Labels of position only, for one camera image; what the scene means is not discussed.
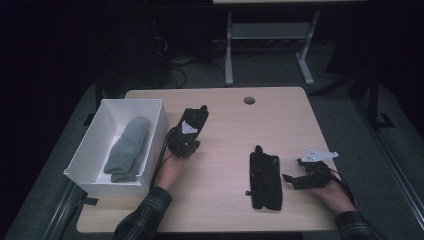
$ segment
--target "black controller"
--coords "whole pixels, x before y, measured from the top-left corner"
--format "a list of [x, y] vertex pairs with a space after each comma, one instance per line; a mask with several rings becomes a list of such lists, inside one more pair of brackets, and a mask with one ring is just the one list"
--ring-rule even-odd
[[200, 146], [196, 140], [209, 116], [207, 106], [200, 109], [186, 108], [180, 122], [169, 135], [168, 148], [177, 157], [187, 157]]
[[308, 175], [294, 178], [283, 174], [284, 181], [293, 184], [294, 189], [310, 189], [323, 188], [327, 186], [332, 179], [330, 168], [323, 161], [319, 162], [302, 162], [300, 159], [297, 163], [305, 168]]

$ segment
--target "wooden table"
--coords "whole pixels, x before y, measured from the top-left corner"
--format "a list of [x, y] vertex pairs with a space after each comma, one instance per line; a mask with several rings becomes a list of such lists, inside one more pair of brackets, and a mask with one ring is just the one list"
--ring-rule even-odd
[[[256, 102], [248, 105], [246, 97]], [[307, 191], [282, 180], [281, 211], [252, 208], [249, 154], [256, 145], [280, 157], [280, 171], [305, 175], [296, 159], [311, 149], [328, 151], [306, 94], [299, 87], [216, 88], [130, 91], [126, 98], [160, 98], [170, 126], [185, 108], [207, 105], [209, 118], [181, 179], [159, 232], [267, 232], [333, 230], [333, 213]], [[332, 160], [328, 165], [335, 169]], [[142, 199], [104, 197], [85, 205], [80, 232], [113, 232]]]

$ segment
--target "black stand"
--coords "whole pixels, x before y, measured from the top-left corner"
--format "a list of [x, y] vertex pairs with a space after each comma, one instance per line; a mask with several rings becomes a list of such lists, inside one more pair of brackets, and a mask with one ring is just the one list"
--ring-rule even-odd
[[378, 88], [379, 81], [375, 71], [367, 68], [360, 68], [351, 74], [337, 80], [336, 82], [328, 85], [327, 87], [320, 89], [316, 92], [309, 93], [309, 96], [323, 96], [336, 88], [355, 80], [352, 88], [349, 91], [349, 96], [353, 100], [360, 100], [364, 97], [366, 91], [369, 89], [369, 100], [368, 100], [368, 120], [376, 131], [380, 128], [395, 127], [393, 122], [390, 120], [386, 113], [381, 113], [383, 122], [378, 122]]

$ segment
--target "person's left hand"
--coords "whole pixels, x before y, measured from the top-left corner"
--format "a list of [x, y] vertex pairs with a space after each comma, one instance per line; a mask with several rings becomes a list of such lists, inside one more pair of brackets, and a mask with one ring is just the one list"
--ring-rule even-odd
[[[165, 161], [172, 153], [167, 148], [164, 154]], [[169, 157], [159, 170], [159, 174], [156, 181], [156, 186], [161, 187], [167, 191], [171, 190], [174, 183], [184, 170], [186, 163], [190, 160], [190, 156], [186, 158], [178, 158], [176, 156]]]

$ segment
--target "metal frame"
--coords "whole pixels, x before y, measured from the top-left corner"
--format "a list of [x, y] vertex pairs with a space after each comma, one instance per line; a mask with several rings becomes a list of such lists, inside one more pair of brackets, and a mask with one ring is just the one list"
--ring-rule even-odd
[[394, 180], [399, 187], [402, 195], [404, 196], [406, 202], [408, 203], [412, 213], [418, 221], [421, 229], [424, 230], [424, 203], [421, 201], [420, 197], [416, 193], [414, 187], [409, 182], [405, 173], [402, 171], [402, 168], [398, 164], [398, 159], [390, 150], [390, 147], [387, 144], [386, 139], [381, 135], [380, 131], [375, 128], [375, 125], [369, 121], [369, 112], [365, 107], [359, 102], [354, 102], [354, 106], [357, 111], [360, 113], [365, 125], [367, 127], [370, 136], [373, 138], [377, 146], [380, 148], [386, 163], [392, 173]]
[[44, 232], [43, 240], [61, 238], [67, 227], [67, 222], [72, 218], [73, 210], [78, 206], [78, 202], [85, 194], [75, 183], [69, 181], [65, 193], [58, 203], [55, 214]]
[[243, 24], [233, 23], [231, 12], [228, 12], [225, 86], [229, 87], [234, 84], [233, 66], [231, 61], [232, 39], [304, 39], [305, 44], [302, 50], [296, 53], [296, 59], [306, 84], [313, 85], [314, 80], [305, 60], [315, 32], [319, 14], [320, 11], [315, 11], [309, 23]]

